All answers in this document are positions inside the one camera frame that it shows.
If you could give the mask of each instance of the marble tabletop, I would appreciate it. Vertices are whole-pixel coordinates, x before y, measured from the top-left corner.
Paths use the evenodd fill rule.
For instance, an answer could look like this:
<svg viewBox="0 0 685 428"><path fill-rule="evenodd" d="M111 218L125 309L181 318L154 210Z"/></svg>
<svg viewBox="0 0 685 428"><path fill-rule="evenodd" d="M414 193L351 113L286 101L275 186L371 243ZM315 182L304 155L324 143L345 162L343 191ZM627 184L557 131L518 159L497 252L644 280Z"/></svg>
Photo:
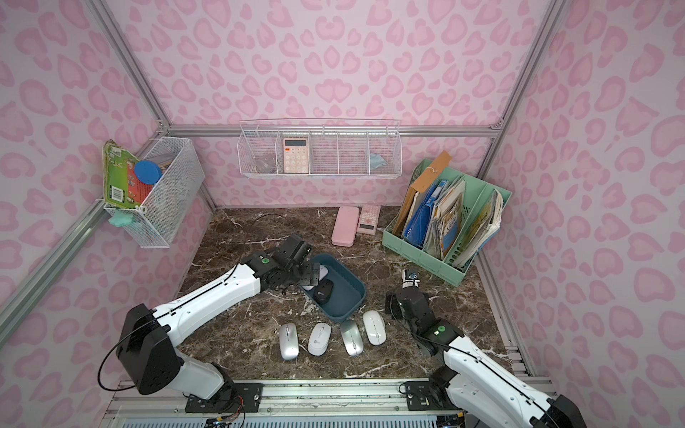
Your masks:
<svg viewBox="0 0 685 428"><path fill-rule="evenodd" d="M401 287L403 268L416 267L383 247L382 228L397 215L398 207L383 207L375 235L357 234L352 247L331 244L337 208L282 208L219 210L195 255L179 295L186 294L231 269L241 256L278 245L296 231L312 247L312 254L329 253L366 284L366 301L351 317L364 336L364 352L351 357L345 351L337 324L320 312L296 287L266 291L247 299L200 327L179 346L204 362L226 367L234 379L318 379L345 377L426 377L442 365L437 357L421 354L404 321L383 313L385 295ZM254 226L261 214L270 212ZM420 269L420 288L430 295L439 318L466 332L474 343L509 369L504 344L497 330L483 285L471 267L459 287L453 287ZM362 314L377 310L384 318L387 341L371 345L364 333ZM307 352L309 335L317 323L333 329L328 350L320 357ZM281 358L280 325L295 323L300 344L293 361Z"/></svg>

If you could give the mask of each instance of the pink pencil case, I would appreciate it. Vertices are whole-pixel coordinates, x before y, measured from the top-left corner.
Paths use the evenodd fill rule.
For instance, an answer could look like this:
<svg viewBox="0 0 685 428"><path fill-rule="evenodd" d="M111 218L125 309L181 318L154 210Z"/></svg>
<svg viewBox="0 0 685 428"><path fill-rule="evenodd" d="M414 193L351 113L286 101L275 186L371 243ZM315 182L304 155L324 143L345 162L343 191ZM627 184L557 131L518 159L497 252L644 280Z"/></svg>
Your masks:
<svg viewBox="0 0 685 428"><path fill-rule="evenodd" d="M339 247L352 247L354 236L357 234L359 221L358 207L340 207L336 225L333 227L331 242Z"/></svg>

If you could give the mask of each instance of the computer mouse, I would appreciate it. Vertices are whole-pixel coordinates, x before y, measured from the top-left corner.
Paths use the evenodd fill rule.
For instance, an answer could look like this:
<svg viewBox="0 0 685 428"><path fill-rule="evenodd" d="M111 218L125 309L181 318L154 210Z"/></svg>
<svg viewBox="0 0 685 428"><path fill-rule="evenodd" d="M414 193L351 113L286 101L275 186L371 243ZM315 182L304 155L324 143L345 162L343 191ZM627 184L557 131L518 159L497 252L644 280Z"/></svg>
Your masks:
<svg viewBox="0 0 685 428"><path fill-rule="evenodd" d="M364 328L371 344L381 344L385 342L385 323L381 314L376 311L366 311L364 316Z"/></svg>
<svg viewBox="0 0 685 428"><path fill-rule="evenodd" d="M333 281L330 279L322 279L312 291L312 298L319 305L325 305L331 299L333 293Z"/></svg>
<svg viewBox="0 0 685 428"><path fill-rule="evenodd" d="M340 324L340 333L342 334L342 341L345 343L347 353L356 357L364 350L364 343L362 342L362 334L359 328L352 320L343 321Z"/></svg>
<svg viewBox="0 0 685 428"><path fill-rule="evenodd" d="M297 327L295 327L295 324L283 324L278 331L278 336L281 343L281 356L283 359L290 361L297 358L297 354L299 354L299 345L297 344Z"/></svg>
<svg viewBox="0 0 685 428"><path fill-rule="evenodd" d="M314 326L312 334L309 336L309 346L307 350L312 355L323 355L328 347L328 339L331 337L331 326L326 323L319 323Z"/></svg>

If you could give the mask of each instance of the white wire basket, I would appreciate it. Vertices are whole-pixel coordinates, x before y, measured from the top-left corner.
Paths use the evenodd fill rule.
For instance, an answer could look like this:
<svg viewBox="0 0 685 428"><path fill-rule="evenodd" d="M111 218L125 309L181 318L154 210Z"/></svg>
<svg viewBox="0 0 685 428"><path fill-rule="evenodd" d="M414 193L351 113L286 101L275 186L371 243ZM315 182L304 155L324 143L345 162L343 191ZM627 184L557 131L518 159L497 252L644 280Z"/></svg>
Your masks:
<svg viewBox="0 0 685 428"><path fill-rule="evenodd" d="M321 120L291 125L285 120L243 121L238 139L240 173L248 177L378 178L402 174L399 121ZM285 138L307 138L308 173L286 173Z"/></svg>
<svg viewBox="0 0 685 428"><path fill-rule="evenodd" d="M162 137L143 157L173 154L175 158L136 209L106 204L105 210L133 214L134 222L123 228L142 248L169 248L200 189L205 173L195 148L187 138Z"/></svg>

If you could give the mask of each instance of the blue round lid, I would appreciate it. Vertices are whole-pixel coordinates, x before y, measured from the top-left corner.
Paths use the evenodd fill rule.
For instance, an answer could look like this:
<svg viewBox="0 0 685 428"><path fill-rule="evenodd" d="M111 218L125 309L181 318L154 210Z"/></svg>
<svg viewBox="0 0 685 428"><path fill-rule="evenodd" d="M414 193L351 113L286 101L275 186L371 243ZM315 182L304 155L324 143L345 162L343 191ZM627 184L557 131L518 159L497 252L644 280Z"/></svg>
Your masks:
<svg viewBox="0 0 685 428"><path fill-rule="evenodd" d="M133 171L141 183L155 184L162 178L162 170L155 162L149 160L141 160L138 162Z"/></svg>

